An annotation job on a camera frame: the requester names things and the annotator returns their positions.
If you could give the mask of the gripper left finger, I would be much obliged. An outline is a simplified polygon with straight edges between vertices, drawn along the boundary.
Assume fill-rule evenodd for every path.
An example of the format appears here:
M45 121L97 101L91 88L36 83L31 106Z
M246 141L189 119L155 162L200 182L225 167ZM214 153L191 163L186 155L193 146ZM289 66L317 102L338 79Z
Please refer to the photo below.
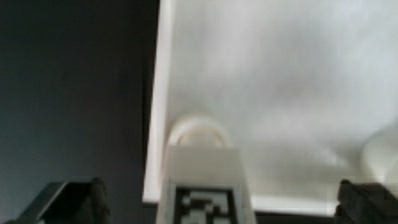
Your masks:
M111 224L104 180L51 182L11 224Z

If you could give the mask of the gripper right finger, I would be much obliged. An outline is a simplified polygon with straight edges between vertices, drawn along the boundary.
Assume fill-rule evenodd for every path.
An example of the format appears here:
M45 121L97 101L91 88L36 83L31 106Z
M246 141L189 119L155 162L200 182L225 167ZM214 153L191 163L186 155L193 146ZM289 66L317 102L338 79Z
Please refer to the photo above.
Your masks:
M398 224L398 197L381 183L344 179L335 224Z

